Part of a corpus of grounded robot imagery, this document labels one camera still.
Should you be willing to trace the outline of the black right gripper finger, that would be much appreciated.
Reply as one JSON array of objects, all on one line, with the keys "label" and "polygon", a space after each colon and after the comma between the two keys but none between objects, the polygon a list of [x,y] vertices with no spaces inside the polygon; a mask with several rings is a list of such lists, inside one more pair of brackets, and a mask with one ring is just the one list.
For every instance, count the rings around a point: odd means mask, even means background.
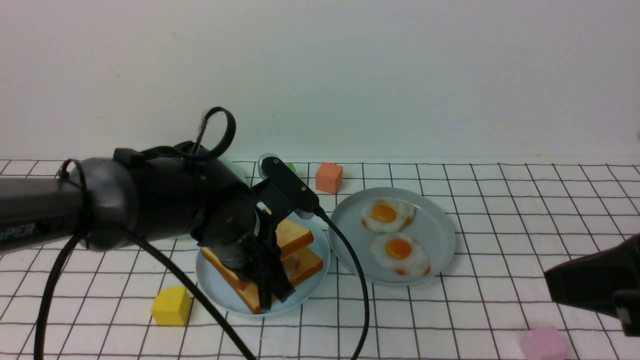
[{"label": "black right gripper finger", "polygon": [[618,318],[614,292],[640,289],[640,237],[555,265],[544,279],[553,302]]}]

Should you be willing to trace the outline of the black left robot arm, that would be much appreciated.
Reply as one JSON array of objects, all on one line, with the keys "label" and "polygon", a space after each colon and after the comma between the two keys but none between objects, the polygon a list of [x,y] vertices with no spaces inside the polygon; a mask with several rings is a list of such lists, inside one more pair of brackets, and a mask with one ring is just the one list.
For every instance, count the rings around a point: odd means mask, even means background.
[{"label": "black left robot arm", "polygon": [[0,190],[2,254],[82,231],[97,252],[129,246],[126,233],[147,242],[190,235],[242,282],[256,284],[262,310],[295,292],[275,224],[219,159],[95,157],[57,178],[3,178]]}]

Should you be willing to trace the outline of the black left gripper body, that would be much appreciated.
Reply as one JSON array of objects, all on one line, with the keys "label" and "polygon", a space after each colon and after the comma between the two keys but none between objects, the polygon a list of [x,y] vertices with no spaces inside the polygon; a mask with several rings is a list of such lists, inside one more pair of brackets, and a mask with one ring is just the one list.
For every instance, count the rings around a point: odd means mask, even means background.
[{"label": "black left gripper body", "polygon": [[281,222],[275,221],[253,189],[240,180],[205,180],[205,184],[207,205],[192,237],[241,281],[254,283],[248,237],[254,235],[265,242]]}]

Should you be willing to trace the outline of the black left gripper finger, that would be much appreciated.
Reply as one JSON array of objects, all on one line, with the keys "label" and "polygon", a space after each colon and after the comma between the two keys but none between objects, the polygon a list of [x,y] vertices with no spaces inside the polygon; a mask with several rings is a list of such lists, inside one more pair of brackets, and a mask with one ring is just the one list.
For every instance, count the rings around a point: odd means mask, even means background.
[{"label": "black left gripper finger", "polygon": [[274,253],[271,248],[255,235],[247,237],[248,261],[251,265],[250,276],[257,286],[260,309],[267,312],[272,307],[272,265]]},{"label": "black left gripper finger", "polygon": [[295,292],[294,286],[288,279],[284,265],[281,260],[281,249],[277,244],[277,236],[269,235],[265,240],[264,262],[264,283],[265,303],[272,303],[272,296],[284,302]]}]

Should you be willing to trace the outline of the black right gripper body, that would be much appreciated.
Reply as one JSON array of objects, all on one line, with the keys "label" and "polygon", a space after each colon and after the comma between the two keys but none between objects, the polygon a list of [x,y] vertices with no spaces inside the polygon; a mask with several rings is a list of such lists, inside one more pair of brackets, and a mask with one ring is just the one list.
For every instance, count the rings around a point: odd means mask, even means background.
[{"label": "black right gripper body", "polygon": [[612,298],[624,335],[640,337],[640,290],[619,290],[614,292]]}]

